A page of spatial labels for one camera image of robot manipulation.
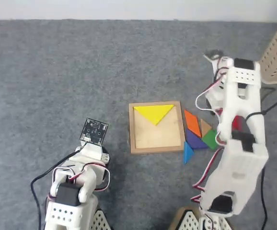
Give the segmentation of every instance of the white wall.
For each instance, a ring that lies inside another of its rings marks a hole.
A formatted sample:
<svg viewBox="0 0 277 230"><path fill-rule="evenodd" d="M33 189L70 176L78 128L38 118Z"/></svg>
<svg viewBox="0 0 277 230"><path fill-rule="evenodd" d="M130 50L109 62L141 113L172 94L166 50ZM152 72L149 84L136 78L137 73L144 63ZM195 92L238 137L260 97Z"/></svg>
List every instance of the white wall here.
<svg viewBox="0 0 277 230"><path fill-rule="evenodd" d="M0 19L277 22L277 0L0 0Z"/></svg>

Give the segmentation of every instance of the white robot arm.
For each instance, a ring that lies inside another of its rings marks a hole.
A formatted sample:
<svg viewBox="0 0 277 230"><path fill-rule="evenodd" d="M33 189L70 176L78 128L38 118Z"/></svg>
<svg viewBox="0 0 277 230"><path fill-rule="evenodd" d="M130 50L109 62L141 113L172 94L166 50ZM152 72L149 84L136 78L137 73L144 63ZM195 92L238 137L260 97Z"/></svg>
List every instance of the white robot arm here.
<svg viewBox="0 0 277 230"><path fill-rule="evenodd" d="M106 132L105 125L87 119L81 135L81 147L77 147L76 151L81 150L53 170L45 230L90 230L94 224L98 199L93 192L105 190L110 183L110 172L106 168L109 154L103 152L100 145ZM99 135L96 136L97 140L100 139L99 143L95 142L93 134ZM107 186L96 189L104 182L106 173L109 177ZM103 225L101 228L104 230L110 229L106 220Z"/></svg>
<svg viewBox="0 0 277 230"><path fill-rule="evenodd" d="M201 192L200 209L212 218L238 215L253 194L258 175L268 152L265 146L261 111L261 75L258 62L223 56L222 52L206 55L212 62L216 84L206 93L210 108L222 108L217 132L223 144L218 167L209 176ZM251 133L231 129L235 116L248 118Z"/></svg>

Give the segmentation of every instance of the yellow triangle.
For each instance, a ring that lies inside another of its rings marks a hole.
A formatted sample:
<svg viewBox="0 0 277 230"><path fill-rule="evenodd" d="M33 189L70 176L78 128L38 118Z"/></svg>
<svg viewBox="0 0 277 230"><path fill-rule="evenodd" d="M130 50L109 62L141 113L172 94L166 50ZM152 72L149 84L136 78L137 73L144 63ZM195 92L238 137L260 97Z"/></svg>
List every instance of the yellow triangle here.
<svg viewBox="0 0 277 230"><path fill-rule="evenodd" d="M151 121L155 126L165 117L165 115L173 108L173 104L165 105L149 105L149 106L134 106L140 114Z"/></svg>

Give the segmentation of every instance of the gray carpet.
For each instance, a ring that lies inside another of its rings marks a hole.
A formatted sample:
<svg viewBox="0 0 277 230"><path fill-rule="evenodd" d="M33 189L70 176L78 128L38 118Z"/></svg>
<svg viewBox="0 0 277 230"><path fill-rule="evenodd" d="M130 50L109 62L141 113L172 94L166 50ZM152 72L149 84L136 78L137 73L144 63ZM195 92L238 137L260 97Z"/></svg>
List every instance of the gray carpet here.
<svg viewBox="0 0 277 230"><path fill-rule="evenodd" d="M30 181L79 145L87 116L110 123L110 188L100 206L115 230L164 230L197 194L191 188L211 150L183 165L182 153L132 156L128 104L194 99L212 79L206 48L259 59L277 29L269 23L157 21L0 21L0 230L37 228ZM277 100L277 91L263 107ZM269 162L266 229L277 230L277 109L265 117ZM35 187L42 207L51 177ZM264 215L257 190L233 218L258 230Z"/></svg>

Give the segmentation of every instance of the green square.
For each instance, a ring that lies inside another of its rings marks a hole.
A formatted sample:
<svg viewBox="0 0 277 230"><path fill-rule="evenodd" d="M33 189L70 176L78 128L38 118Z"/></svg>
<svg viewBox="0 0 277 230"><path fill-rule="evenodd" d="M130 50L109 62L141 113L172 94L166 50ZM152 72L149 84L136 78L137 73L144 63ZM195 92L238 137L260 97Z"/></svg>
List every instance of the green square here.
<svg viewBox="0 0 277 230"><path fill-rule="evenodd" d="M217 143L215 141L216 132L214 130L210 130L205 136L202 138L202 141L205 142L210 149L217 149Z"/></svg>

